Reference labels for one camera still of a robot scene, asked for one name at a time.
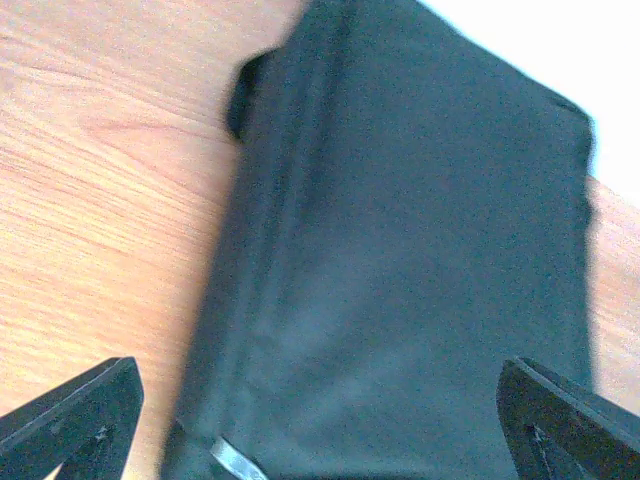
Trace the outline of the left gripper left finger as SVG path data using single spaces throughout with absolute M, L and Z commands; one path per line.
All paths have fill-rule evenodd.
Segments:
M 143 401 L 134 358 L 100 363 L 1 417 L 1 477 L 120 479 Z

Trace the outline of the black student backpack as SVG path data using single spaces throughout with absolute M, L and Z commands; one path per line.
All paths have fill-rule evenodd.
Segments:
M 415 1 L 259 61 L 164 479 L 513 479 L 503 362 L 592 380 L 588 115 Z

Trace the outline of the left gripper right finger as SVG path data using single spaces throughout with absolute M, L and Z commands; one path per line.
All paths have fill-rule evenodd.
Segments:
M 519 478 L 639 477 L 639 417 L 541 364 L 505 361 L 496 405 Z

